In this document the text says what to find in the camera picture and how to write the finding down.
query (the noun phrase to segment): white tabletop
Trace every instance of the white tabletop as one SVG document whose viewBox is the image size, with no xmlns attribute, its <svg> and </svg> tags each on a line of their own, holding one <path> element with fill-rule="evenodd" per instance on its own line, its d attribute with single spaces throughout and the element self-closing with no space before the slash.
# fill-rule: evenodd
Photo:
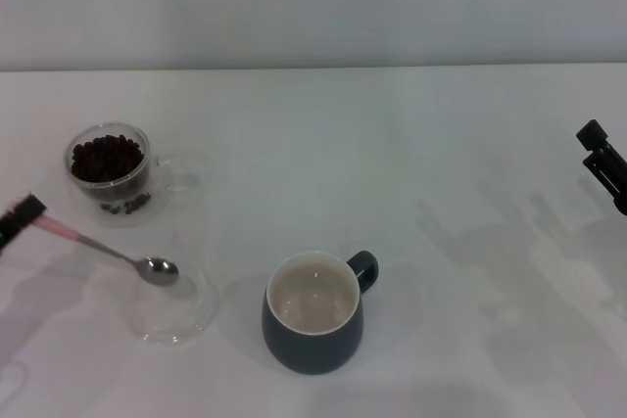
<svg viewBox="0 0 627 418">
<path fill-rule="evenodd" d="M 0 257 L 0 416 L 626 416 L 627 218 L 575 138 L 596 118 L 627 157 L 626 97 L 623 65 L 0 74 L 0 204 L 33 191 L 132 253 L 178 231 L 220 299 L 147 344 L 115 262 L 25 231 Z M 138 227 L 76 210 L 62 152 L 111 120 L 204 156 L 208 189 Z M 260 321 L 269 272 L 313 249 L 381 273 L 358 353 L 307 377 Z"/>
</svg>

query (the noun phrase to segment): white wall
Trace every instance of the white wall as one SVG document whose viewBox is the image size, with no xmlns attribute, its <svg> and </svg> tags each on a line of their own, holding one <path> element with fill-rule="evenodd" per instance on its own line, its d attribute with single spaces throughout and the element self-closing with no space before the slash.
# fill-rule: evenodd
<svg viewBox="0 0 627 418">
<path fill-rule="evenodd" d="M 0 69 L 627 61 L 627 0 L 0 0 Z"/>
</svg>

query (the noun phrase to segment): spoon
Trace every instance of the spoon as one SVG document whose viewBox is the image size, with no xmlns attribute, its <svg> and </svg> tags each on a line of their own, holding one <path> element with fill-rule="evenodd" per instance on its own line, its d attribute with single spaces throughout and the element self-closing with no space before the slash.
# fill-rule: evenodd
<svg viewBox="0 0 627 418">
<path fill-rule="evenodd" d="M 110 249 L 97 240 L 91 239 L 73 229 L 70 229 L 69 227 L 66 227 L 58 220 L 48 217 L 47 215 L 37 217 L 32 222 L 32 225 L 58 237 L 72 240 L 73 242 L 79 242 L 80 244 L 91 247 L 92 249 L 119 259 L 123 259 L 135 268 L 140 278 L 150 284 L 154 284 L 155 286 L 169 286 L 178 280 L 178 267 L 174 263 L 167 261 L 165 258 L 146 256 L 138 260 L 132 259 L 126 255 L 116 252 L 113 249 Z"/>
</svg>

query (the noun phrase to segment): spoon bowl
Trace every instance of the spoon bowl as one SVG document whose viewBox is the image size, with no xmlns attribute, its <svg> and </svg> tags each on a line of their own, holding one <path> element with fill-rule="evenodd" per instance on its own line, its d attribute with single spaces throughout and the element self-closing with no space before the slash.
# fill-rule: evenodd
<svg viewBox="0 0 627 418">
<path fill-rule="evenodd" d="M 146 256 L 133 263 L 139 276 L 156 286 L 170 286 L 178 279 L 178 267 L 165 258 Z"/>
</svg>

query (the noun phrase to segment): coffee bean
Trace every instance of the coffee bean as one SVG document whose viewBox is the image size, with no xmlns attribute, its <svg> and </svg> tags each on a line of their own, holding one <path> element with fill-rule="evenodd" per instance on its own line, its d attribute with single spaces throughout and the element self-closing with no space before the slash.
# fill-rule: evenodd
<svg viewBox="0 0 627 418">
<path fill-rule="evenodd" d="M 143 208 L 144 206 L 146 206 L 146 203 L 148 203 L 148 201 L 152 198 L 152 195 L 150 193 L 142 193 L 140 195 L 137 195 L 134 199 L 130 200 L 130 201 L 125 201 L 123 203 L 124 206 L 124 214 L 126 215 L 130 215 L 133 214 L 135 211 Z M 109 212 L 111 214 L 118 214 L 121 211 L 121 207 L 118 206 L 116 208 L 110 208 Z"/>
<path fill-rule="evenodd" d="M 71 172 L 84 181 L 101 183 L 117 180 L 131 173 L 144 155 L 139 143 L 125 136 L 97 137 L 91 142 L 77 144 L 72 152 Z"/>
</svg>

